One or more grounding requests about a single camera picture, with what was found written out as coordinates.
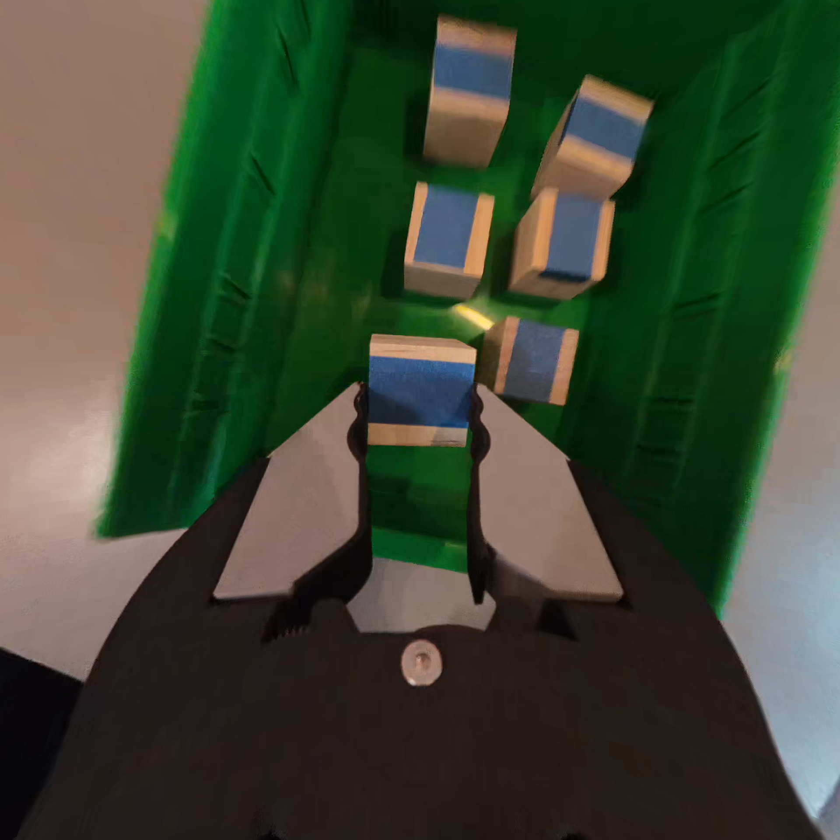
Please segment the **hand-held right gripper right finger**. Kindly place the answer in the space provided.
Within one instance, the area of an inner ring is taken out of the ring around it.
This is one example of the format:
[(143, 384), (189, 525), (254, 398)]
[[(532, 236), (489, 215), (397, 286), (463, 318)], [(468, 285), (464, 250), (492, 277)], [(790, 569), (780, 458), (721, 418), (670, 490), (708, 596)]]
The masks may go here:
[(617, 603), (623, 587), (566, 455), (481, 384), (469, 415), (467, 575), (475, 603)]

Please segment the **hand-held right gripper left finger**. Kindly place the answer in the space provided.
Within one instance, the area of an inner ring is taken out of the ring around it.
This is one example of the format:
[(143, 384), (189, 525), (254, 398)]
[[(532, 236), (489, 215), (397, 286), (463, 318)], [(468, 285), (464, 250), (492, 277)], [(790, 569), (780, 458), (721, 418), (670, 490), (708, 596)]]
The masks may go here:
[(214, 596), (351, 601), (372, 571), (367, 391), (345, 389), (269, 457)]

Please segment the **blue-striped wooden cube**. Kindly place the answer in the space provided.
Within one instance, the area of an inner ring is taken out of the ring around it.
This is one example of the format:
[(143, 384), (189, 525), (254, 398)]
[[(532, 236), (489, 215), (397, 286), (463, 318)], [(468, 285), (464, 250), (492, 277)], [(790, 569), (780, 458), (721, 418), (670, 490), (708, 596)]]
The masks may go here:
[(501, 397), (564, 406), (579, 338), (577, 329), (504, 318), (484, 335), (476, 379)]
[(404, 254), (405, 291), (470, 299), (485, 271), (495, 197), (417, 182)]
[(368, 445), (465, 447), (476, 358), (456, 339), (373, 333)]
[(546, 144), (530, 198), (547, 189), (613, 198), (634, 170), (655, 100), (584, 76)]
[(437, 17), (423, 157), (486, 169), (508, 120), (518, 32)]
[(520, 297), (570, 301), (606, 275), (616, 204), (542, 189), (514, 234), (508, 289)]

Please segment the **green plastic bin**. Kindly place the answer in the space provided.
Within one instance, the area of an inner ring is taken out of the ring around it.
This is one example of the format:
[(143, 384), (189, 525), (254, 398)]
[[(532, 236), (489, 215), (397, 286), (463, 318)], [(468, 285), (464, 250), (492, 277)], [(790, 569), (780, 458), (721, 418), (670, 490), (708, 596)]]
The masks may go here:
[[(486, 169), (423, 156), (440, 14), (518, 32)], [(565, 407), (513, 408), (720, 613), (772, 443), (838, 160), (838, 2), (211, 2), (150, 247), (102, 537), (190, 526), (366, 378), (374, 332), (479, 344), (402, 290), (415, 183), (496, 198), (474, 308), (578, 329)], [(655, 105), (605, 278), (508, 292), (582, 78)]]

